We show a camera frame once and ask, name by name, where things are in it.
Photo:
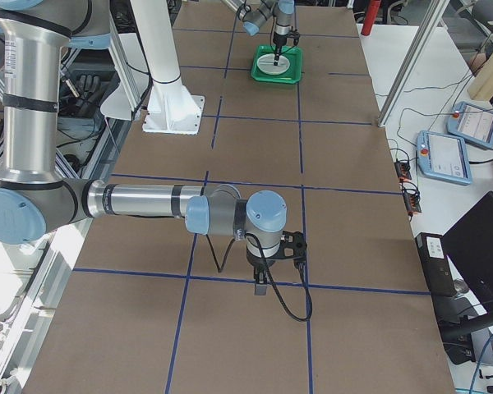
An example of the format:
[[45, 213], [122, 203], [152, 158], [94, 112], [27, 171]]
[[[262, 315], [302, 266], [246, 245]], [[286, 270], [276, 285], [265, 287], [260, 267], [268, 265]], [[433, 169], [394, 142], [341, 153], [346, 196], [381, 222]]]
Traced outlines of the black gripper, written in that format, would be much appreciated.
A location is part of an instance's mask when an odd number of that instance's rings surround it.
[[287, 35], [285, 34], [273, 34], [272, 43], [274, 45], [274, 66], [279, 65], [279, 58], [282, 54], [283, 47], [287, 43]]
[[271, 267], [275, 263], [275, 259], [262, 259], [255, 256], [249, 250], [246, 252], [248, 263], [254, 268], [253, 277], [255, 280], [254, 295], [265, 296], [267, 293], [267, 284], [269, 283], [269, 275], [266, 267]]

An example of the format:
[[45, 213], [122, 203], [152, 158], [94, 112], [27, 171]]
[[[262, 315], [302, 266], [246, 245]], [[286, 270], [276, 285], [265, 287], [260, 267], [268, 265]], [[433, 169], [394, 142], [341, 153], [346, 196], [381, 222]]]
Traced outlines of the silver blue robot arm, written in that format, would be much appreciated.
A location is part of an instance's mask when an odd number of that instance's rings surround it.
[[5, 35], [4, 159], [0, 165], [0, 241], [21, 244], [84, 218], [181, 218], [189, 232], [246, 242], [255, 289], [275, 284], [284, 257], [287, 207], [262, 190], [243, 199], [231, 185], [126, 186], [60, 176], [55, 169], [61, 51], [108, 48], [106, 1], [0, 1]]
[[279, 64], [279, 59], [283, 56], [283, 47], [289, 38], [293, 38], [294, 44], [297, 45], [299, 33], [291, 25], [295, 11], [294, 1], [260, 1], [256, 9], [253, 9], [247, 1], [223, 0], [223, 4], [234, 12], [235, 17], [250, 36], [257, 34], [271, 18], [274, 19], [272, 41], [275, 66]]

